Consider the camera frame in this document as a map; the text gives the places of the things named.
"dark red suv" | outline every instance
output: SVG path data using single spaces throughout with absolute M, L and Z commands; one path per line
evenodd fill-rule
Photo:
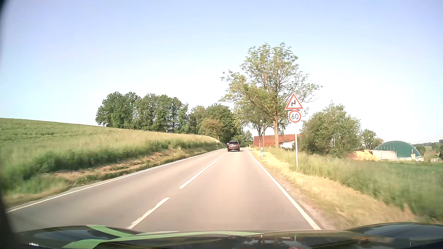
M 228 143 L 228 151 L 240 151 L 240 144 L 238 143 L 238 141 L 229 141 Z

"triangular warning sign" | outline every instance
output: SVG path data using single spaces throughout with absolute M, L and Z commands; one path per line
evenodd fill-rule
M 300 104 L 299 99 L 295 96 L 295 93 L 293 93 L 291 98 L 289 99 L 288 104 L 286 105 L 285 110 L 296 110 L 296 109 L 303 109 L 303 107 L 302 104 Z

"road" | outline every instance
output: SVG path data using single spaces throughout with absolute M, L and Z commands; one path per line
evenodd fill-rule
M 69 225 L 134 230 L 312 230 L 313 220 L 252 155 L 221 149 L 12 208 L 15 231 Z

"speed limit sign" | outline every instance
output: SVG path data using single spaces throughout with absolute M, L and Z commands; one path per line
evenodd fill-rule
M 288 118 L 292 123 L 298 123 L 302 119 L 302 114 L 298 110 L 292 110 L 288 112 Z

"tree trunk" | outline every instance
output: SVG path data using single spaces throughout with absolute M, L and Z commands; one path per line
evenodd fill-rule
M 257 129 L 258 131 L 258 147 L 261 148 L 261 129 Z
M 274 124 L 274 136 L 275 136 L 275 147 L 278 148 L 279 147 L 279 140 L 278 140 L 278 117 L 274 116 L 274 119 L 272 120 L 273 124 Z

